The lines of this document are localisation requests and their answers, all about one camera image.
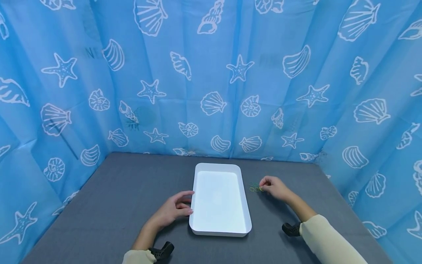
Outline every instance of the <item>white tray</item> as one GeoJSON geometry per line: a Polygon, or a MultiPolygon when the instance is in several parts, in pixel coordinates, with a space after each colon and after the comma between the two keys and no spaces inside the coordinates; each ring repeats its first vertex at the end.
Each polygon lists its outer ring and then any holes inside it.
{"type": "Polygon", "coordinates": [[[189,226],[196,235],[244,237],[252,229],[242,173],[233,164],[195,167],[189,226]]]}

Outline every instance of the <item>gray table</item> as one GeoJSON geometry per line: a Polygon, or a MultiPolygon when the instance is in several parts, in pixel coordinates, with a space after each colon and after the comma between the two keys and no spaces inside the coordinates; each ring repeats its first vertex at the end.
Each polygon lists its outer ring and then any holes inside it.
{"type": "Polygon", "coordinates": [[[171,264],[319,263],[301,237],[282,231],[296,216],[283,203],[251,192],[249,182],[280,177],[324,215],[371,263],[391,263],[317,165],[112,153],[66,207],[22,264],[118,264],[143,223],[171,195],[191,190],[198,163],[230,163],[242,170],[251,232],[243,237],[196,236],[187,220],[164,229],[155,243],[175,245],[171,264]]]}

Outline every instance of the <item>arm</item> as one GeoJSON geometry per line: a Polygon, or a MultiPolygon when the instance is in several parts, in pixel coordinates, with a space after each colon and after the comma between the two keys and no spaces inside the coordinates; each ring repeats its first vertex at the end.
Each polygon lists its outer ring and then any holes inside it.
{"type": "Polygon", "coordinates": [[[302,222],[300,234],[322,264],[367,264],[356,249],[340,235],[322,215],[318,215],[303,199],[292,192],[279,178],[265,176],[260,187],[288,204],[302,222]]]}
{"type": "Polygon", "coordinates": [[[193,191],[183,191],[170,197],[158,211],[144,224],[133,243],[132,250],[126,252],[122,264],[153,264],[157,260],[148,250],[154,245],[157,233],[173,223],[176,218],[189,216],[193,213],[189,205],[193,191]]]}

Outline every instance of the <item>shower curtain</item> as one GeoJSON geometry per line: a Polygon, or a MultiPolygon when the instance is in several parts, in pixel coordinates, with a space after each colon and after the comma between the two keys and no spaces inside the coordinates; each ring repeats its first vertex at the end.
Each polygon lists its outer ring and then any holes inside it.
{"type": "Polygon", "coordinates": [[[111,152],[319,164],[420,260],[419,0],[3,0],[0,35],[2,263],[111,152]]]}

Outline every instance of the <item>cream long sleeve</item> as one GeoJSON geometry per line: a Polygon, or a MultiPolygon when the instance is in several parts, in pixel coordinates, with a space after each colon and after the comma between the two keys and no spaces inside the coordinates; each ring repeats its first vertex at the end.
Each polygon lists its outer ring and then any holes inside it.
{"type": "Polygon", "coordinates": [[[359,252],[322,215],[301,223],[300,234],[322,264],[367,264],[359,252]]]}

